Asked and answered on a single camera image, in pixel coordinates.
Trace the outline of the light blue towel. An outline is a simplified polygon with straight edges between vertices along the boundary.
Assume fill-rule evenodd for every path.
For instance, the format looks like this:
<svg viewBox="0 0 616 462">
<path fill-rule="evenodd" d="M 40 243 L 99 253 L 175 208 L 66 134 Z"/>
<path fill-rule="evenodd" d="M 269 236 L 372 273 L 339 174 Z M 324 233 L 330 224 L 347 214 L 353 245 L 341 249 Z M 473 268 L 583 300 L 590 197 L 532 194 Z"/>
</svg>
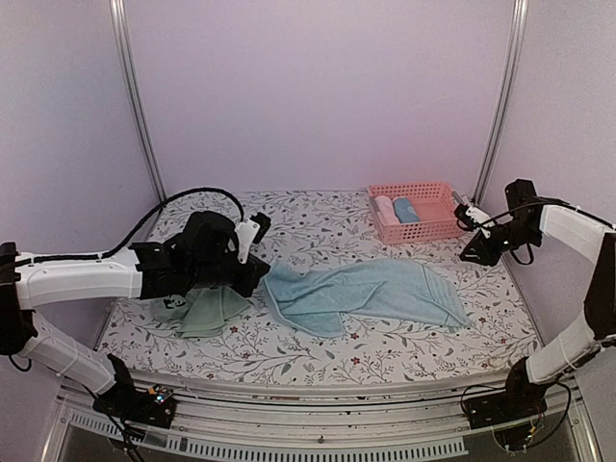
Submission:
<svg viewBox="0 0 616 462">
<path fill-rule="evenodd" d="M 277 264 L 263 283 L 277 319 L 316 337 L 343 336 L 345 315 L 451 328 L 471 324 L 454 285 L 411 260 L 377 259 L 303 273 Z"/>
</svg>

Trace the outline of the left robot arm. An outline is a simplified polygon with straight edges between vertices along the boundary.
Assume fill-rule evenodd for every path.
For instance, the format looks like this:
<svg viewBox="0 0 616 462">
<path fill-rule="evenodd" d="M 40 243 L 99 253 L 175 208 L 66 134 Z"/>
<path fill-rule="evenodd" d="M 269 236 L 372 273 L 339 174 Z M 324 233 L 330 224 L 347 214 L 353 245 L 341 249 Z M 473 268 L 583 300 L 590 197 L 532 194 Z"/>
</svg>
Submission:
<svg viewBox="0 0 616 462">
<path fill-rule="evenodd" d="M 164 243 L 135 243 L 105 254 L 19 254 L 1 245 L 1 353 L 41 363 L 75 380 L 123 418 L 143 408 L 123 361 L 83 346 L 54 327 L 39 306 L 97 298 L 149 300 L 192 289 L 227 286 L 248 298 L 269 271 L 251 254 L 270 228 L 258 213 L 239 223 L 215 212 L 195 212 Z"/>
</svg>

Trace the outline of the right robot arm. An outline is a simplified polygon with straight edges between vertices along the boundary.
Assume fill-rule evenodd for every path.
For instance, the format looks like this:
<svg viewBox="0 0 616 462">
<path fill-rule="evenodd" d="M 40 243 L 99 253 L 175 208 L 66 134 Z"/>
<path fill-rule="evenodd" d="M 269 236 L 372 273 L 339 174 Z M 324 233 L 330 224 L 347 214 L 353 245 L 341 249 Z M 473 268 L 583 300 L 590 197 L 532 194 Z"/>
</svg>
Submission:
<svg viewBox="0 0 616 462">
<path fill-rule="evenodd" d="M 562 199 L 541 197 L 530 180 L 504 189 L 507 209 L 490 216 L 457 195 L 458 225 L 474 236 L 463 261 L 493 267 L 501 257 L 548 246 L 529 274 L 514 272 L 546 336 L 546 344 L 508 373 L 498 411 L 519 419 L 564 374 L 572 373 L 615 343 L 615 226 Z"/>
</svg>

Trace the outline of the floral table mat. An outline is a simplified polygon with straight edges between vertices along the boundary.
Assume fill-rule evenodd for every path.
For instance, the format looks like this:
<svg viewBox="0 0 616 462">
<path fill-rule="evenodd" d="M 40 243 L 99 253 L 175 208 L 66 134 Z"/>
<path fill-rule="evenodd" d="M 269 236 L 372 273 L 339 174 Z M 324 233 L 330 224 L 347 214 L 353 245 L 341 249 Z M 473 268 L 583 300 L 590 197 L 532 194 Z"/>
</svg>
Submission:
<svg viewBox="0 0 616 462">
<path fill-rule="evenodd" d="M 256 294 L 251 306 L 210 339 L 182 339 L 155 321 L 148 305 L 118 301 L 99 342 L 133 369 L 216 381 L 268 385 L 351 386 L 437 380 L 505 371 L 539 347 L 526 307 L 504 266 L 460 261 L 462 239 L 386 245 L 365 192 L 239 192 L 233 199 L 198 193 L 169 205 L 151 239 L 178 232 L 205 209 L 234 218 L 239 208 L 272 221 L 257 247 L 265 261 L 296 271 L 379 258 L 410 259 L 447 278 L 470 317 L 459 329 L 348 316 L 338 339 L 313 337 L 276 321 Z"/>
</svg>

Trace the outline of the green panda towel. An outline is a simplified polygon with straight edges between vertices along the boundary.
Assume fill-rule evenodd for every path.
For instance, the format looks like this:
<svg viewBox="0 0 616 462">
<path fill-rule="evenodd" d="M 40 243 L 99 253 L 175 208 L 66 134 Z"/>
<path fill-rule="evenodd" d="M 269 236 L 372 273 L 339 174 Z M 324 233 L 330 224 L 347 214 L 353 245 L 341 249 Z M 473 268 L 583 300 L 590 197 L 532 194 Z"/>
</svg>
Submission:
<svg viewBox="0 0 616 462">
<path fill-rule="evenodd" d="M 252 306 L 249 299 L 228 287 L 191 290 L 186 295 L 168 295 L 150 302 L 156 322 L 171 326 L 178 339 L 212 338 L 224 326 Z"/>
</svg>

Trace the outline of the pink plastic basket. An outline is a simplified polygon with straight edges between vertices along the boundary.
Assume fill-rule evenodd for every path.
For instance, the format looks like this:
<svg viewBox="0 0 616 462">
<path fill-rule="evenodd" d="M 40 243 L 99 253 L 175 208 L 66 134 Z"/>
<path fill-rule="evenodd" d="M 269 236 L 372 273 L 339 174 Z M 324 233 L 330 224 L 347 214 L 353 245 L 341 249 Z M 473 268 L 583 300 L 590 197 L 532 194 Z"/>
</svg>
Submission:
<svg viewBox="0 0 616 462">
<path fill-rule="evenodd" d="M 414 244 L 419 242 L 460 238 L 464 231 L 457 226 L 454 216 L 453 189 L 447 182 L 428 181 L 370 185 L 367 188 L 369 207 L 374 227 L 384 244 Z M 379 195 L 392 199 L 407 197 L 415 208 L 420 221 L 410 224 L 387 226 L 374 202 Z"/>
</svg>

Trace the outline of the rolled blue towel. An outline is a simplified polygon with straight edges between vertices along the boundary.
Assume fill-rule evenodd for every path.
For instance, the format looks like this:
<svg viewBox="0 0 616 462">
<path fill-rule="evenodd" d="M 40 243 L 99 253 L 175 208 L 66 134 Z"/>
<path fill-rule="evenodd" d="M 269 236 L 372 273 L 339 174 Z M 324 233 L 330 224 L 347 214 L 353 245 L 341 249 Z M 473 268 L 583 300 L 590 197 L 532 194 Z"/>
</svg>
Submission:
<svg viewBox="0 0 616 462">
<path fill-rule="evenodd" d="M 410 224 L 420 221 L 415 208 L 407 197 L 396 197 L 392 203 L 395 215 L 401 224 Z"/>
</svg>

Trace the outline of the rolled pink towel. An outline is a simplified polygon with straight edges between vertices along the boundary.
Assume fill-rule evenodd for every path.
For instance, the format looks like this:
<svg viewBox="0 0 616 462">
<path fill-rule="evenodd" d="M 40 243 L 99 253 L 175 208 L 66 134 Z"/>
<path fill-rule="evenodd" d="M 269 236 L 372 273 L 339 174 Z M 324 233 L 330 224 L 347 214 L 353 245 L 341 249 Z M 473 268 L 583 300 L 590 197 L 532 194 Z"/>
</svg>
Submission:
<svg viewBox="0 0 616 462">
<path fill-rule="evenodd" d="M 393 201 L 386 195 L 379 195 L 374 198 L 374 202 L 381 215 L 381 221 L 387 226 L 399 225 L 400 221 L 396 215 Z"/>
</svg>

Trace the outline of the front aluminium rail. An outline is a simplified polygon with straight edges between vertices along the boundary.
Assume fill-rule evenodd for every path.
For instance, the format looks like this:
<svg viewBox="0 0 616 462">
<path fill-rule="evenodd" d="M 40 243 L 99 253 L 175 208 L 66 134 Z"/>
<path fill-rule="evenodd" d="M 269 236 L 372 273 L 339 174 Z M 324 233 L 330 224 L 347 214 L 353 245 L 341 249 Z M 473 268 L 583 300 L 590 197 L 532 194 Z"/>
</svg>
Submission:
<svg viewBox="0 0 616 462">
<path fill-rule="evenodd" d="M 434 382 L 283 386 L 140 373 L 169 387 L 167 428 L 111 419 L 66 382 L 47 461 L 597 461 L 601 455 L 576 383 L 547 392 L 544 410 L 476 425 L 467 399 L 486 402 L 500 372 Z"/>
</svg>

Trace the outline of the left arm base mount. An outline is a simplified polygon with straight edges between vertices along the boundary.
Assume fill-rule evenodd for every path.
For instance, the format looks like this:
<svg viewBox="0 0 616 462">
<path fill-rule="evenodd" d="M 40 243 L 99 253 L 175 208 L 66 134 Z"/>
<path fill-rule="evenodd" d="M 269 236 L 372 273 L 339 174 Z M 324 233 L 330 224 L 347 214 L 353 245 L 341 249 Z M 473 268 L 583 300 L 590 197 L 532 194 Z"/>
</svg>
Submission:
<svg viewBox="0 0 616 462">
<path fill-rule="evenodd" d="M 134 386 L 117 383 L 102 395 L 94 395 L 93 409 L 118 418 L 123 423 L 146 424 L 170 429 L 177 400 L 155 390 L 140 391 Z"/>
</svg>

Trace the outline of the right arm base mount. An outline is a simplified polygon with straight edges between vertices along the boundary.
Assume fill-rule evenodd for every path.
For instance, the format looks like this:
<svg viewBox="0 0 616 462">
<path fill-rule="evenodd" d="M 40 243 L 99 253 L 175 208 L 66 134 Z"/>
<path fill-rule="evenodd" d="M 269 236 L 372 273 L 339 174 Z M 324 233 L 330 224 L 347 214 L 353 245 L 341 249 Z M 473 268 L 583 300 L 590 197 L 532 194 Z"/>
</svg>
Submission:
<svg viewBox="0 0 616 462">
<path fill-rule="evenodd" d="M 505 391 L 487 395 L 463 398 L 461 408 L 471 429 L 507 424 L 531 417 L 538 417 L 547 411 L 546 401 L 515 403 L 509 400 Z"/>
</svg>

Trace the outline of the right aluminium frame post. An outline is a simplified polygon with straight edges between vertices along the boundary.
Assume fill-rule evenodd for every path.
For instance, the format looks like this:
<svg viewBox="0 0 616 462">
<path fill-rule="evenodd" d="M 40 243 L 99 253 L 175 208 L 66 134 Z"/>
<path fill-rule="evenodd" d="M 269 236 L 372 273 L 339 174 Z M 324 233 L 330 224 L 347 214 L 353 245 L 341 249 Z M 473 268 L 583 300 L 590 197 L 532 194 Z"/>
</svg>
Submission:
<svg viewBox="0 0 616 462">
<path fill-rule="evenodd" d="M 487 194 L 490 178 L 495 168 L 501 137 L 523 50 L 527 11 L 527 0 L 515 0 L 513 2 L 513 11 L 497 105 L 473 192 L 473 200 L 475 204 L 481 204 L 484 200 Z"/>
</svg>

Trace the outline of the aluminium frame post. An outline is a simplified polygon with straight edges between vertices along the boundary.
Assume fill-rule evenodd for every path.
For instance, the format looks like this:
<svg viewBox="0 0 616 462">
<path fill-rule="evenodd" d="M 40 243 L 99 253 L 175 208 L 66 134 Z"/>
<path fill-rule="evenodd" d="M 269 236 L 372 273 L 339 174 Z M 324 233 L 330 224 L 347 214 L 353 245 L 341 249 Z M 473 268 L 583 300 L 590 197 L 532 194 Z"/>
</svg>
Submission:
<svg viewBox="0 0 616 462">
<path fill-rule="evenodd" d="M 527 11 L 527 0 L 515 0 L 513 2 L 513 11 L 497 105 L 473 192 L 473 200 L 475 204 L 481 204 L 484 200 L 487 194 L 490 178 L 495 168 L 501 137 L 523 50 Z"/>
<path fill-rule="evenodd" d="M 167 198 L 167 193 L 162 173 L 160 172 L 155 156 L 144 107 L 141 101 L 141 92 L 132 53 L 126 5 L 122 0 L 110 0 L 109 6 L 119 64 L 141 147 L 141 153 L 155 196 L 159 201 L 163 201 Z"/>
</svg>

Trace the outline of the left aluminium frame post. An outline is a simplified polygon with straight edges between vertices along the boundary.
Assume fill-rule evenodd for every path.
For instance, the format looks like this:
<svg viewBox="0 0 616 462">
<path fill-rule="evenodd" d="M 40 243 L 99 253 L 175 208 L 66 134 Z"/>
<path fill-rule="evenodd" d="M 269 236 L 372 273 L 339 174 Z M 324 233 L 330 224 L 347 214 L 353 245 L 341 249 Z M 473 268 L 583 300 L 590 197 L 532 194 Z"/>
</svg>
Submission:
<svg viewBox="0 0 616 462">
<path fill-rule="evenodd" d="M 159 201 L 163 201 L 167 198 L 167 193 L 162 173 L 160 172 L 155 156 L 144 107 L 141 101 L 141 92 L 132 53 L 126 5 L 122 0 L 110 0 L 109 6 L 119 64 L 141 147 L 141 153 L 155 196 Z"/>
</svg>

